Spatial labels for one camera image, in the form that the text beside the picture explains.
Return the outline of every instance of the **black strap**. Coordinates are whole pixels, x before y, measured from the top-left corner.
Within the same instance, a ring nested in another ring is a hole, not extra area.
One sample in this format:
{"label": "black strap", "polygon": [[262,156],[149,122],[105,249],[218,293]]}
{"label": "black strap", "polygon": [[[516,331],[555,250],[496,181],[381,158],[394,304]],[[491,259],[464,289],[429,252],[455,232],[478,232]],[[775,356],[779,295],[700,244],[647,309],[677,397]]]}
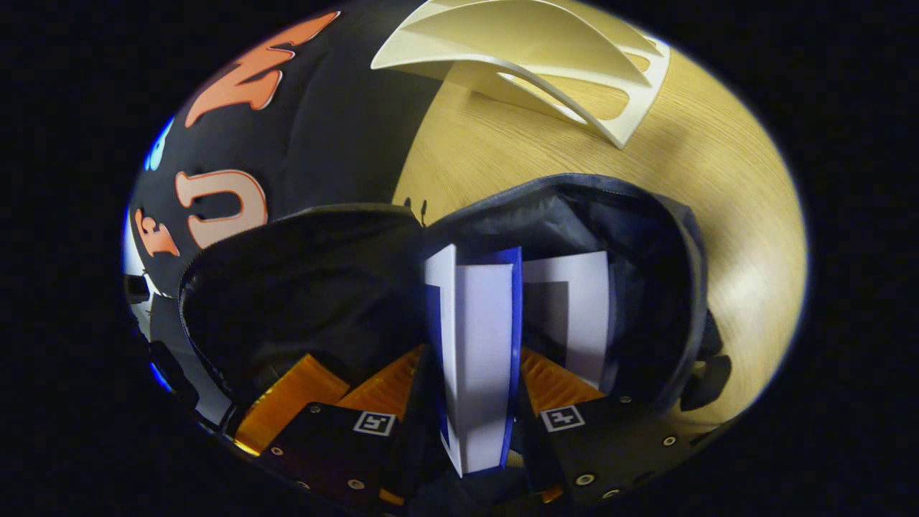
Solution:
{"label": "black strap", "polygon": [[731,376],[731,358],[726,355],[705,360],[705,373],[693,375],[683,389],[680,409],[690,411],[714,402],[721,395],[724,385]]}
{"label": "black strap", "polygon": [[702,331],[702,343],[698,349],[698,359],[705,361],[709,357],[715,357],[721,353],[723,342],[721,334],[718,331],[718,325],[715,323],[715,317],[711,311],[705,314],[705,329]]}

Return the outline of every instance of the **white folded card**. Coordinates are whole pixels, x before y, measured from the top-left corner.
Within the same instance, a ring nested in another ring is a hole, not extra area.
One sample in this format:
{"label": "white folded card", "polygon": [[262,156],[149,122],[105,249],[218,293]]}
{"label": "white folded card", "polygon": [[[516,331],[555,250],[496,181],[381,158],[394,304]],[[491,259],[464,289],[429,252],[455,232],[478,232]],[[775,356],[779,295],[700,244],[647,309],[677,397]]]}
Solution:
{"label": "white folded card", "polygon": [[453,245],[425,263],[428,331],[444,374],[441,441],[461,477],[506,461],[508,403],[519,368],[514,267],[457,266]]}
{"label": "white folded card", "polygon": [[523,282],[530,324],[565,348],[565,369],[599,387],[611,338],[607,252],[529,260]]}

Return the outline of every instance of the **blue sticker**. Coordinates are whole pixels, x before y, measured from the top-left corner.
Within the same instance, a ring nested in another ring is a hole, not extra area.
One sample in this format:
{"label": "blue sticker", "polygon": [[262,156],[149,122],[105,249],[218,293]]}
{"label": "blue sticker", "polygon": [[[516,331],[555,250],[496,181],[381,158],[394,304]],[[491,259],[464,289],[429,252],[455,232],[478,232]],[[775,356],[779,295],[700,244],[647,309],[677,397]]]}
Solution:
{"label": "blue sticker", "polygon": [[172,129],[172,123],[175,119],[176,117],[169,119],[169,123],[166,124],[165,129],[160,133],[160,137],[156,139],[156,143],[153,144],[153,149],[150,150],[147,159],[143,161],[144,169],[156,170],[156,168],[160,166],[160,160],[163,159],[163,148],[166,147],[166,135],[169,134],[169,130]]}

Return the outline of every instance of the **dark background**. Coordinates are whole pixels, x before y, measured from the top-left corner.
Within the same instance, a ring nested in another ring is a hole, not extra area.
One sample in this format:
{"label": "dark background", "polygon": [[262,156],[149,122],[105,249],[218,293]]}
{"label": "dark background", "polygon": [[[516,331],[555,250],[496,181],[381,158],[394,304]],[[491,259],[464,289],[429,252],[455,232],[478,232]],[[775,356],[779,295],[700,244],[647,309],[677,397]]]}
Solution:
{"label": "dark background", "polygon": [[[7,363],[11,511],[308,514],[173,411],[130,340],[119,269],[132,181],[171,114],[238,53],[323,3],[128,5],[9,7],[7,140],[24,153],[7,165],[9,349],[23,355]],[[905,282],[915,165],[895,154],[907,145],[915,14],[905,3],[710,0],[613,10],[757,114],[800,189],[813,274],[797,344],[762,399],[611,509],[915,514],[915,331],[896,328],[915,306]]]}

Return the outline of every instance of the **white paper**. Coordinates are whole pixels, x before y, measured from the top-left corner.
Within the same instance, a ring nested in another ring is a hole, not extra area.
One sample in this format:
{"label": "white paper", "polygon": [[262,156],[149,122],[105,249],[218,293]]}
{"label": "white paper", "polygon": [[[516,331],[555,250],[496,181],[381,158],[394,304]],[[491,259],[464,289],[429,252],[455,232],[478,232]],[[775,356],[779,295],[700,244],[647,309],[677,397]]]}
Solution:
{"label": "white paper", "polygon": [[514,266],[457,267],[457,434],[461,473],[501,464],[511,378]]}
{"label": "white paper", "polygon": [[591,386],[599,387],[610,328],[607,252],[524,262],[523,282],[567,283],[567,304],[552,301],[545,304],[550,313],[541,322],[543,330],[565,347],[565,369]]}
{"label": "white paper", "polygon": [[447,403],[448,439],[441,442],[458,473],[462,472],[459,437],[454,427],[457,420],[457,362],[456,362],[456,264],[457,248],[452,244],[441,249],[425,262],[425,283],[440,288],[440,341],[443,350],[444,385]]}

